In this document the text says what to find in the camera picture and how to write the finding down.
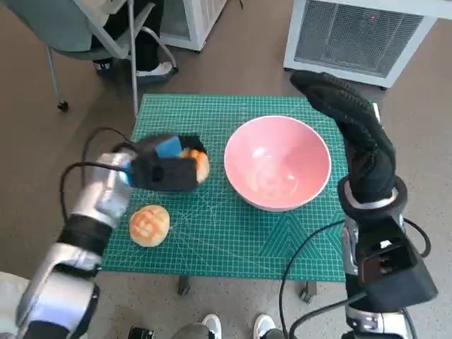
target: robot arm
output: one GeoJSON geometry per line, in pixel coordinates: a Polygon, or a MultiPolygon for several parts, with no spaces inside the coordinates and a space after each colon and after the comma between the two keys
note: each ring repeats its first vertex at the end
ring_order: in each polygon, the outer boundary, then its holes
{"type": "Polygon", "coordinates": [[[347,296],[367,296],[345,309],[352,331],[343,338],[411,339],[404,308],[438,291],[405,235],[402,211],[408,195],[396,173],[392,142],[379,123],[378,107],[347,83],[326,73],[296,72],[292,84],[311,106],[335,119],[345,139],[349,175],[338,184],[347,215],[343,263],[347,296]]]}
{"type": "Polygon", "coordinates": [[[30,281],[16,311],[18,338],[79,338],[100,295],[93,278],[109,237],[134,188],[183,191],[197,187],[196,162],[176,156],[183,148],[206,151],[196,136],[148,137],[114,148],[97,163],[63,231],[30,281]]]}

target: vent grille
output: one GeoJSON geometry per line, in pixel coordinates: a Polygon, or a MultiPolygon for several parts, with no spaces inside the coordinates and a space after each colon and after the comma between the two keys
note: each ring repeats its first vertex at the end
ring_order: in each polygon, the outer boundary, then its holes
{"type": "Polygon", "coordinates": [[[422,18],[307,0],[295,60],[385,78],[422,18]]]}
{"type": "Polygon", "coordinates": [[[190,40],[184,0],[165,0],[165,12],[160,29],[167,35],[174,35],[190,40]]]}
{"type": "Polygon", "coordinates": [[[203,12],[204,32],[210,30],[220,14],[225,0],[201,0],[201,11],[203,12]]]}

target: pink bowl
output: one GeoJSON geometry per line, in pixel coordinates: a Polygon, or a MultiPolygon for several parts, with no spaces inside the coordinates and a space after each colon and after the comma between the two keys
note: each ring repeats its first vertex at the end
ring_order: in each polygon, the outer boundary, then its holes
{"type": "Polygon", "coordinates": [[[280,212],[310,202],[325,188],[331,157],[320,135],[283,116],[241,125],[227,142],[225,170],[231,185],[251,205],[280,212]]]}

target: white shoe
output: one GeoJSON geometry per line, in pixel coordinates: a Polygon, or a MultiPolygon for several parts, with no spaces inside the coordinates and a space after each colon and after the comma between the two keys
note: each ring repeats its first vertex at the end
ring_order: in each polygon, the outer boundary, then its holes
{"type": "Polygon", "coordinates": [[[165,77],[171,74],[172,70],[172,64],[167,61],[160,63],[157,68],[153,69],[152,71],[137,71],[136,76],[139,78],[145,76],[165,77]]]}
{"type": "Polygon", "coordinates": [[[221,339],[221,323],[216,314],[208,314],[202,323],[215,335],[215,339],[221,339]]]}
{"type": "Polygon", "coordinates": [[[276,328],[276,325],[273,319],[266,314],[261,314],[254,323],[253,339],[262,338],[269,330],[274,328],[276,328]]]}

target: green cutting mat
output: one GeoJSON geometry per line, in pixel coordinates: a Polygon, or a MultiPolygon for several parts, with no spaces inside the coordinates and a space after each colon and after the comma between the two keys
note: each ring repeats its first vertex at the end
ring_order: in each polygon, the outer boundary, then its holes
{"type": "MultiPolygon", "coordinates": [[[[210,158],[209,179],[189,194],[134,190],[107,248],[105,270],[280,279],[309,234],[343,217],[336,193],[338,180],[347,172],[343,139],[334,121],[303,97],[144,95],[133,139],[159,132],[199,134],[210,158]],[[264,212],[245,203],[223,169],[232,133],[244,122],[269,114],[294,117],[313,127],[333,160],[323,193],[286,213],[264,212]],[[131,214],[148,204],[164,206],[171,216],[168,237],[154,249],[139,247],[129,237],[131,214]]],[[[291,278],[343,281],[340,231],[337,226],[311,241],[291,278]]]]}

